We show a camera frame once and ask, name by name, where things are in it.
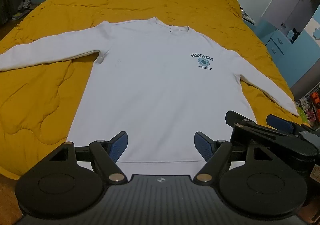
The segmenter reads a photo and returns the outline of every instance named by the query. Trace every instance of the sweatshirt sleeve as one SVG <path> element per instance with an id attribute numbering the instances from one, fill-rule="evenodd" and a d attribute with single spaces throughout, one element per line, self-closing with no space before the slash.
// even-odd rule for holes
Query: sweatshirt sleeve
<path id="1" fill-rule="evenodd" d="M 101 63 L 111 47 L 112 23 L 80 31 L 65 32 L 12 47 L 0 54 L 0 72 L 43 63 L 66 61 L 99 52 Z"/>
<path id="2" fill-rule="evenodd" d="M 229 69 L 241 80 L 263 91 L 270 99 L 293 115 L 298 115 L 296 105 L 292 99 L 280 89 L 273 81 L 259 72 L 248 61 L 239 56 L 235 51 L 224 50 L 221 54 Z"/>

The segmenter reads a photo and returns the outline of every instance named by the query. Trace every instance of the yellow comforter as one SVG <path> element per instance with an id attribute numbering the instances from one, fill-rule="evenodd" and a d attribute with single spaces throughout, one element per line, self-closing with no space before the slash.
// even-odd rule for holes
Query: yellow comforter
<path id="1" fill-rule="evenodd" d="M 243 23 L 237 0 L 47 0 L 0 41 L 0 53 L 104 20 L 154 16 L 169 25 L 188 25 L 237 51 L 292 96 L 266 47 Z M 94 59 L 90 55 L 0 73 L 1 174 L 18 179 L 66 140 Z M 258 89 L 244 82 L 242 88 L 259 124 L 266 125 L 268 114 L 300 123 Z"/>

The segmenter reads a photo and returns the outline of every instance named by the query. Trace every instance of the blue drawer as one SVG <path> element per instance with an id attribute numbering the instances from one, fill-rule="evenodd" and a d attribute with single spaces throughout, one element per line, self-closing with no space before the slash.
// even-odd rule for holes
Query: blue drawer
<path id="1" fill-rule="evenodd" d="M 276 46 L 276 44 L 272 41 L 272 39 L 269 40 L 266 47 L 269 51 L 269 54 L 272 56 L 273 62 L 277 64 L 277 62 L 282 59 L 284 54 Z"/>
<path id="2" fill-rule="evenodd" d="M 292 44 L 288 37 L 286 37 L 280 30 L 276 30 L 271 39 L 276 43 L 279 49 L 285 54 L 286 51 L 290 50 Z"/>

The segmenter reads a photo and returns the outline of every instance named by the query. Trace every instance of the metal screw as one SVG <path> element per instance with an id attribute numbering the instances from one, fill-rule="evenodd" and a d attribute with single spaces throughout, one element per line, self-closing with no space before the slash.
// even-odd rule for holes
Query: metal screw
<path id="1" fill-rule="evenodd" d="M 122 173 L 113 173 L 109 175 L 109 179 L 114 182 L 120 182 L 124 179 L 124 175 Z"/>
<path id="2" fill-rule="evenodd" d="M 196 178 L 201 182 L 209 182 L 212 180 L 212 176 L 207 173 L 198 174 Z"/>

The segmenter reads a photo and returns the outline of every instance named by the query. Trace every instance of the cabinet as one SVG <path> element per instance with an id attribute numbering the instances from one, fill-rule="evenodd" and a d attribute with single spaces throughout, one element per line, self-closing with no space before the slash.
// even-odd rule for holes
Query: cabinet
<path id="1" fill-rule="evenodd" d="M 272 0 L 255 30 L 296 99 L 320 78 L 319 5 L 320 0 Z M 300 35 L 292 42 L 287 35 L 293 28 Z"/>

